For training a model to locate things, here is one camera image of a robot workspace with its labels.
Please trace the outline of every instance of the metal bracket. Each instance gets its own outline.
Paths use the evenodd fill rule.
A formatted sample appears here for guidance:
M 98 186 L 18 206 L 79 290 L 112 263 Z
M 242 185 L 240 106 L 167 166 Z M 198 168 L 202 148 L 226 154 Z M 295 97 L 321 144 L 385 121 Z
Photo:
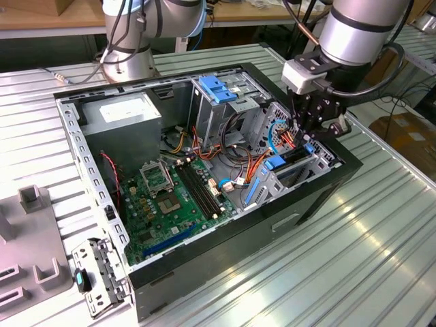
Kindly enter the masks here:
M 93 319 L 117 307 L 130 295 L 123 266 L 108 238 L 87 240 L 72 251 L 74 264 L 85 269 L 91 291 L 84 297 Z

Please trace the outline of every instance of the blue cable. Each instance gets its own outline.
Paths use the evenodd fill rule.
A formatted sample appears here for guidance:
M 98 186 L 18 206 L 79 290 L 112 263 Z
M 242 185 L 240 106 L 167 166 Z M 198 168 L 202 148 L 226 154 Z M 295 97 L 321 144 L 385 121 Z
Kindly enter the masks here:
M 200 42 L 202 41 L 202 36 L 203 36 L 203 30 L 200 32 L 200 38 L 198 39 L 197 44 L 193 46 L 191 51 L 194 51 L 200 45 Z
M 274 123 L 271 124 L 270 129 L 268 130 L 268 144 L 270 145 L 270 148 L 274 151 L 274 153 L 279 153 L 277 151 L 277 149 L 274 146 L 273 143 L 273 127 L 275 124 L 286 124 L 286 121 L 284 121 L 283 119 L 279 119 L 278 121 L 275 121 Z

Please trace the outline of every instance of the gray plastic block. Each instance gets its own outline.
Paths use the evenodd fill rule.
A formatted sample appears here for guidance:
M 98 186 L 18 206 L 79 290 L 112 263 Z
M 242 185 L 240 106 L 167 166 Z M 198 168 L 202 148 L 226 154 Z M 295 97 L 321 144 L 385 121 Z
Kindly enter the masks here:
M 15 238 L 14 229 L 11 224 L 7 221 L 4 214 L 1 212 L 0 207 L 0 242 L 6 244 L 10 240 Z
M 49 291 L 63 284 L 65 281 L 65 269 L 59 266 L 56 258 L 52 259 L 53 269 L 49 272 L 42 272 L 38 266 L 33 266 L 33 275 L 35 276 L 35 282 L 41 286 L 44 291 Z
M 47 189 L 25 187 L 0 208 L 7 222 L 0 234 L 10 228 L 14 236 L 0 240 L 1 321 L 71 288 L 73 279 Z
M 0 270 L 0 286 L 16 281 L 25 275 L 26 272 L 17 264 Z
M 21 305 L 30 299 L 31 295 L 22 287 L 0 294 L 0 312 L 7 311 Z
M 44 208 L 44 200 L 36 185 L 19 189 L 18 200 L 26 213 L 34 213 Z

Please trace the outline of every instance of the white table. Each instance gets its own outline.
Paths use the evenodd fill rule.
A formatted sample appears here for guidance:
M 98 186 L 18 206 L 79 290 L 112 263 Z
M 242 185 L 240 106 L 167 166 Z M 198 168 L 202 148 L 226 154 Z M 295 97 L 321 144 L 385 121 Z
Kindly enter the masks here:
M 284 89 L 283 60 L 258 45 L 155 57 L 164 75 L 243 61 Z M 92 69 L 92 64 L 55 68 L 72 80 Z M 104 83 L 97 74 L 85 87 Z M 0 74 L 0 196 L 33 183 L 47 187 L 73 269 L 72 249 L 99 236 L 99 228 L 52 99 L 52 93 L 72 87 L 38 70 Z M 314 218 L 143 326 L 425 326 L 433 318 L 436 185 L 349 119 L 353 131 L 341 143 L 364 164 L 355 177 Z M 1 325 L 135 326 L 135 314 L 125 303 L 93 322 L 74 286 Z

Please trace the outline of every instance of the blue plastic latch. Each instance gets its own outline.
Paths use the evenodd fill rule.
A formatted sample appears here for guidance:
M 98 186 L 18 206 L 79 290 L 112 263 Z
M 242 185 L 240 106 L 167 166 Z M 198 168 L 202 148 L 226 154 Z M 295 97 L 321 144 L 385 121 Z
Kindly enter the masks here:
M 307 151 L 308 153 L 310 153 L 310 154 L 312 154 L 312 153 L 315 152 L 315 148 L 314 148 L 313 145 L 310 144 L 310 143 L 306 143 L 306 144 L 305 144 L 305 149 L 306 149 L 306 151 Z
M 238 98 L 238 95 L 230 92 L 227 87 L 225 87 L 225 84 L 215 76 L 200 77 L 198 82 L 218 104 L 233 101 Z
M 267 160 L 265 160 L 265 166 L 269 170 L 273 170 L 274 168 L 277 168 L 277 167 L 282 166 L 284 164 L 286 164 L 286 161 L 283 160 L 283 158 L 280 157 L 280 155 L 275 155 L 275 156 L 270 157 Z

